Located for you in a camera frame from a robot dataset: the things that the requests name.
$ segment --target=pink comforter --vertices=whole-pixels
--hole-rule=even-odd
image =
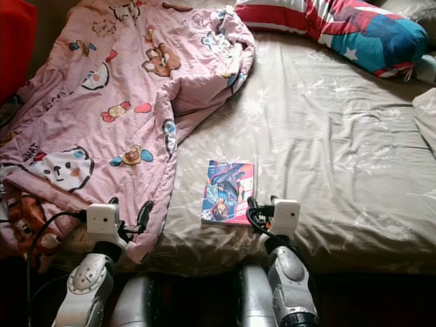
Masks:
[[[2,254],[26,256],[53,214],[116,196],[127,225],[154,202],[127,249],[140,263],[165,223],[177,143],[239,89],[253,58],[253,37],[231,7],[82,1],[1,130],[0,214],[11,221],[1,224]],[[78,224],[62,216],[50,225],[33,265],[44,270]]]

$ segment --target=white star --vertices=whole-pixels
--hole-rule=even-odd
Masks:
[[[351,50],[347,47],[347,51],[343,54],[346,56],[349,60],[359,60],[359,58],[356,56],[357,49]]]

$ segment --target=gray bed sheet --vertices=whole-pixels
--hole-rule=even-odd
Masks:
[[[215,159],[254,163],[259,203],[270,195],[301,203],[295,242],[316,273],[435,274],[436,159],[411,104],[430,86],[376,78],[301,36],[254,36],[257,59],[246,85],[178,148],[154,252],[141,266],[122,260],[119,270],[199,276],[264,261],[250,227],[200,221]],[[90,249],[82,226],[55,266],[71,269]]]

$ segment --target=dark floor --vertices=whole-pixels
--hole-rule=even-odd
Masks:
[[[25,265],[0,261],[0,326],[25,326]],[[33,276],[35,289],[64,272]],[[105,310],[105,323],[129,275],[117,275]],[[161,284],[159,327],[233,327],[233,274],[184,279],[155,275]],[[315,278],[323,327],[436,326],[436,277],[400,275],[322,275]],[[65,280],[44,289],[33,310],[33,327],[51,326],[65,295]]]

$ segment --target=book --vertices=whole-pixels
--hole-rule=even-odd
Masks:
[[[202,221],[249,225],[247,198],[253,196],[254,165],[209,161]]]

